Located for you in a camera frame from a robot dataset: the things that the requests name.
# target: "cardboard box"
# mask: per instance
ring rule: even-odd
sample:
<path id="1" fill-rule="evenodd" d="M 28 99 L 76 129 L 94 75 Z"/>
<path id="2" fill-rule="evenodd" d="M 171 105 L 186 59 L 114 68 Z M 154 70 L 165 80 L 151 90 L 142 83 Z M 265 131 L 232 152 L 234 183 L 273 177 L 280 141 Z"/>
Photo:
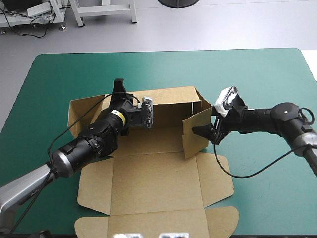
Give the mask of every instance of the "cardboard box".
<path id="1" fill-rule="evenodd" d="M 80 177 L 78 203 L 110 215 L 80 218 L 79 238 L 112 238 L 118 233 L 190 234 L 191 238 L 226 238 L 235 230 L 234 207 L 206 209 L 233 194 L 231 177 L 213 154 L 201 153 L 208 141 L 192 133 L 211 119 L 211 105 L 194 87 L 132 92 L 154 102 L 154 127 L 131 128 L 119 137 L 111 159 L 91 163 Z M 69 124 L 104 95 L 71 101 Z M 73 136 L 98 119 L 109 106 L 104 100 L 76 127 Z M 227 159 L 220 156 L 229 169 Z"/>

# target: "green table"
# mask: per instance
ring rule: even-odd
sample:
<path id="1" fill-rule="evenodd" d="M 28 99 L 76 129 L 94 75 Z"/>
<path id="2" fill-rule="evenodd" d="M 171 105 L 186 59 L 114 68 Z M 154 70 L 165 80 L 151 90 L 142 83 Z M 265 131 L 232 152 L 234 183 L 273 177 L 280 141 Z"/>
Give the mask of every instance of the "green table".
<path id="1" fill-rule="evenodd" d="M 109 93 L 120 77 L 129 91 L 195 85 L 211 103 L 235 85 L 251 108 L 294 102 L 317 112 L 316 82 L 298 49 L 40 55 L 0 134 L 0 185 L 48 160 L 70 100 Z M 68 133 L 56 148 L 71 139 Z M 231 133 L 218 147 L 231 171 L 243 175 L 287 150 L 268 133 Z M 77 204 L 79 177 L 44 189 L 17 232 L 73 234 L 77 218 L 103 216 Z M 234 195 L 214 207 L 239 209 L 235 234 L 317 234 L 317 180 L 304 159 L 290 155 L 254 178 L 233 181 Z"/>

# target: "black round base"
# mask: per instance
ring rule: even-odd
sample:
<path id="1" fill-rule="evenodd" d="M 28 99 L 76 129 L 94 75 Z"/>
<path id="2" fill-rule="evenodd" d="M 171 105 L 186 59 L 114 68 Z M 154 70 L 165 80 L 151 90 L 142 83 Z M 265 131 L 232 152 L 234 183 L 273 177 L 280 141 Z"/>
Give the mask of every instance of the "black round base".
<path id="1" fill-rule="evenodd" d="M 198 0 L 158 0 L 165 6 L 172 8 L 183 8 L 194 5 Z"/>

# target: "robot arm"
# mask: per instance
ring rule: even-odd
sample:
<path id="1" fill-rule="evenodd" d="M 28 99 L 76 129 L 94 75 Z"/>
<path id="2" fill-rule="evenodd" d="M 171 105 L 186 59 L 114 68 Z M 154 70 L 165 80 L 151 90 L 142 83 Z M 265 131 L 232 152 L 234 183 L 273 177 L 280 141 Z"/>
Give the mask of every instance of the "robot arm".
<path id="1" fill-rule="evenodd" d="M 308 111 L 308 121 L 302 110 Z M 317 134 L 311 128 L 313 113 L 293 103 L 281 103 L 271 109 L 249 109 L 238 95 L 236 87 L 224 89 L 212 108 L 215 124 L 192 128 L 196 135 L 219 144 L 231 131 L 241 134 L 269 132 L 283 137 L 297 156 L 304 157 L 317 176 Z"/>
<path id="2" fill-rule="evenodd" d="M 110 106 L 100 120 L 54 151 L 50 162 L 0 188 L 0 234 L 10 232 L 18 207 L 37 194 L 42 186 L 59 177 L 70 177 L 94 159 L 111 154 L 118 148 L 117 137 L 127 136 L 129 127 L 151 128 L 151 98 L 144 97 L 142 104 L 137 106 L 132 100 L 132 95 L 123 87 L 123 79 L 116 79 Z"/>

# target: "floor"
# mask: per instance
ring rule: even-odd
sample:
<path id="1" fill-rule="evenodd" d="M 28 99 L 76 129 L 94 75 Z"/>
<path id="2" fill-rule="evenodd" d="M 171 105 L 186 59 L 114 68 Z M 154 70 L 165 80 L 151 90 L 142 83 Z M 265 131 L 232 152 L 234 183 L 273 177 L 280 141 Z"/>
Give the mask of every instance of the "floor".
<path id="1" fill-rule="evenodd" d="M 199 0 L 184 9 L 135 1 L 137 24 L 128 15 L 113 15 L 85 18 L 86 26 L 79 28 L 68 9 L 64 32 L 55 24 L 42 39 L 0 35 L 0 130 L 34 57 L 43 53 L 296 47 L 304 50 L 317 75 L 317 0 Z M 30 26 L 18 29 L 42 33 Z"/>

